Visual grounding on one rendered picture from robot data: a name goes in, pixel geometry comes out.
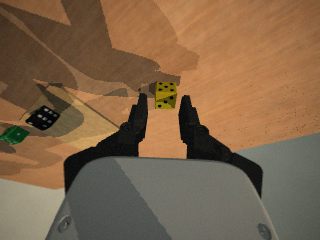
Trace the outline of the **beige flat mat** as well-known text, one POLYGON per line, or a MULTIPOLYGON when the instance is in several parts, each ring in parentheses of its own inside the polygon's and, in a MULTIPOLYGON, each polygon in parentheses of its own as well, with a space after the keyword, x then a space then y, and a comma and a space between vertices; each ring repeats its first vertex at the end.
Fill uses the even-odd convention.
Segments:
POLYGON ((48 86, 19 122, 81 150, 95 147, 120 128, 55 81, 48 86), (47 106, 60 115, 45 131, 25 122, 42 106, 47 106))

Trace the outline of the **yellow die with black pips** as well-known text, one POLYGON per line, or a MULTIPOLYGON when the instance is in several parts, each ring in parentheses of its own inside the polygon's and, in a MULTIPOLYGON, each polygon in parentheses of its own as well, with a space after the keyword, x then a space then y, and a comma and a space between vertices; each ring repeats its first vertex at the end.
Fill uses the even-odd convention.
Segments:
POLYGON ((175 82, 156 82, 155 108, 175 109, 177 99, 177 87, 175 82))

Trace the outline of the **green die with white pips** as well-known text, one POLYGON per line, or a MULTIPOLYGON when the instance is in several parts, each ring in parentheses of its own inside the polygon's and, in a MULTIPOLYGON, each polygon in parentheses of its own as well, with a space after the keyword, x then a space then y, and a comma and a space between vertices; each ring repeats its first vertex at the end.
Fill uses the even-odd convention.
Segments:
POLYGON ((14 145, 21 143, 29 134, 30 132, 18 126, 13 126, 0 135, 0 140, 14 145))

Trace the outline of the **black die with white pips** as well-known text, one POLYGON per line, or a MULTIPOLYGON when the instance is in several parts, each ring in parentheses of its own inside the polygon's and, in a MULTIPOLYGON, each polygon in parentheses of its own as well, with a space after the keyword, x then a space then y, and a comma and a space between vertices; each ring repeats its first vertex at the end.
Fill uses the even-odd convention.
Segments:
POLYGON ((27 120, 26 123, 44 131, 50 128, 60 117, 58 113, 47 106, 42 106, 36 110, 27 120))

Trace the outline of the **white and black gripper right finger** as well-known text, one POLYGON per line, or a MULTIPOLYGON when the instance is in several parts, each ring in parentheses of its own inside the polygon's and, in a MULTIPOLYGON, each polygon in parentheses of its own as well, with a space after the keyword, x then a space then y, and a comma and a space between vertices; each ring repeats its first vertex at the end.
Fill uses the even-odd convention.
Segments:
POLYGON ((249 177, 261 199, 262 168, 257 163, 232 153, 227 146, 209 135, 208 128, 200 125, 196 107, 192 107, 189 95, 182 96, 178 118, 181 140, 187 145, 186 159, 215 160, 240 168, 249 177))

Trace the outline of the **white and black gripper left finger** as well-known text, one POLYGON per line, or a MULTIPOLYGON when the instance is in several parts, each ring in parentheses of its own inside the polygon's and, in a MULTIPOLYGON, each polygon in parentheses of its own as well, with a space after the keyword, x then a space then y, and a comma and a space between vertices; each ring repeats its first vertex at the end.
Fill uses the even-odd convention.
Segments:
POLYGON ((138 143, 143 141, 148 118, 147 95, 140 93, 137 105, 132 105, 127 122, 119 131, 90 147, 67 157, 64 161, 65 196, 82 167, 90 161, 109 156, 139 157, 138 143))

